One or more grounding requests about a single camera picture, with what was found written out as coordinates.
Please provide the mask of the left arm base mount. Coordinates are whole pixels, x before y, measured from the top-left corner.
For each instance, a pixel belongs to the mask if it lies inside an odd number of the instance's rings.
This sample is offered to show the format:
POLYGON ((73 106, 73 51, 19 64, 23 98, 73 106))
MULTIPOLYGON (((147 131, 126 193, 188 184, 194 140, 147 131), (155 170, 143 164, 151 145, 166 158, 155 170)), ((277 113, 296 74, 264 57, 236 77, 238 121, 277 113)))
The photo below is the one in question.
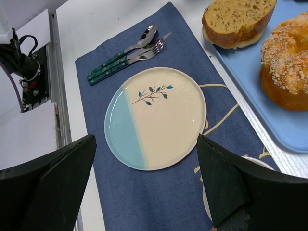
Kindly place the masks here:
POLYGON ((30 80, 22 79, 19 81, 22 87, 22 106, 24 112, 32 110, 49 99, 49 69, 48 69, 48 56, 47 48, 43 46, 38 47, 36 37, 32 35, 25 35, 20 38, 22 44, 26 38, 34 40, 34 46, 28 53, 28 57, 35 61, 39 67, 37 74, 30 80))

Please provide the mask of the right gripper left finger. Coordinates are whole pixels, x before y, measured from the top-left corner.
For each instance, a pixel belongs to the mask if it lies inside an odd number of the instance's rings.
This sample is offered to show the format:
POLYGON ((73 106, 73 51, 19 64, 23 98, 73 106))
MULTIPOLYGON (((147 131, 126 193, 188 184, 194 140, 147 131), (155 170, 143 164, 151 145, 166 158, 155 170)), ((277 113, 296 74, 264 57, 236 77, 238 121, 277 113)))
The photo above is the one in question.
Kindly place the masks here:
POLYGON ((2 231, 71 231, 96 153, 89 134, 0 172, 2 231))

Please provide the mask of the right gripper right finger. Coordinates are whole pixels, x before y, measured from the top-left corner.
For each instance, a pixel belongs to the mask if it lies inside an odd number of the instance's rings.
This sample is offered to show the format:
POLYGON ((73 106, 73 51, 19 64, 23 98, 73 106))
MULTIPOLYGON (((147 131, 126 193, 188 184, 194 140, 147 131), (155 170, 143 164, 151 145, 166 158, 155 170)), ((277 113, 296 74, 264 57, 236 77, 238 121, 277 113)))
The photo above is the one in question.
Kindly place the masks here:
POLYGON ((253 163, 199 135, 198 161, 219 231, 305 231, 308 181, 253 163))

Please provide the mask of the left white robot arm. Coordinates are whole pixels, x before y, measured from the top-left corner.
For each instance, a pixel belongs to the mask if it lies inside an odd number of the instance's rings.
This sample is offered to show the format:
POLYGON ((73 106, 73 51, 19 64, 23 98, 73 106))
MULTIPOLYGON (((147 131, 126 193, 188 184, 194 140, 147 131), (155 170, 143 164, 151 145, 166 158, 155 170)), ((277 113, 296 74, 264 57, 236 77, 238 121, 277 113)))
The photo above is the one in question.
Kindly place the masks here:
POLYGON ((14 28, 12 28, 12 32, 13 38, 9 40, 9 43, 0 44, 0 61, 10 74, 15 73, 25 81, 30 82, 41 73, 41 64, 32 57, 32 52, 38 46, 38 41, 33 35, 24 35, 18 38, 14 28), (29 54, 25 55, 21 52, 20 45, 28 37, 34 40, 34 46, 29 54))

